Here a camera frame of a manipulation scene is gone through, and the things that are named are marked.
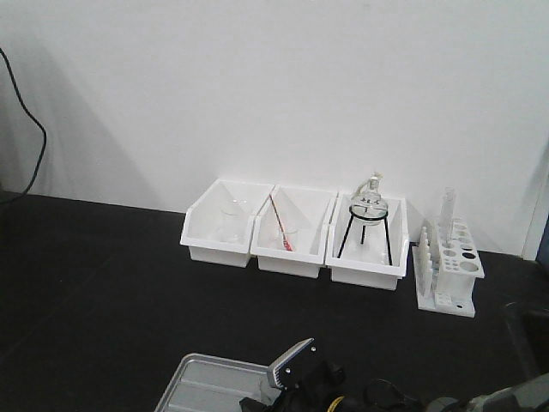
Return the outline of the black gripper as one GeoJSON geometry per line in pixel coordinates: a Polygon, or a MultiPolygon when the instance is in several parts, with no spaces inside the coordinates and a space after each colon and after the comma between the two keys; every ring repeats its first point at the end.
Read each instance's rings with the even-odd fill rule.
{"type": "Polygon", "coordinates": [[[239,408],[241,411],[327,411],[342,394],[345,378],[342,366],[321,360],[297,385],[281,390],[271,404],[244,397],[238,402],[239,408]]]}

